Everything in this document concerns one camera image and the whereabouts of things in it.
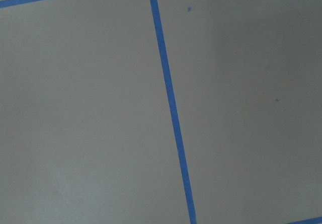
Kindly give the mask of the brown paper table cover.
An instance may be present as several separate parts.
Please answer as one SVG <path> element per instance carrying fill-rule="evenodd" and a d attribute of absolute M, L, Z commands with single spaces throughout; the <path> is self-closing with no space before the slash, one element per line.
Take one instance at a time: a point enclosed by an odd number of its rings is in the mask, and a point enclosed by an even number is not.
<path fill-rule="evenodd" d="M 189 223 L 150 0 L 2 0 L 1 223 Z M 321 0 L 157 0 L 197 223 L 321 217 Z"/>

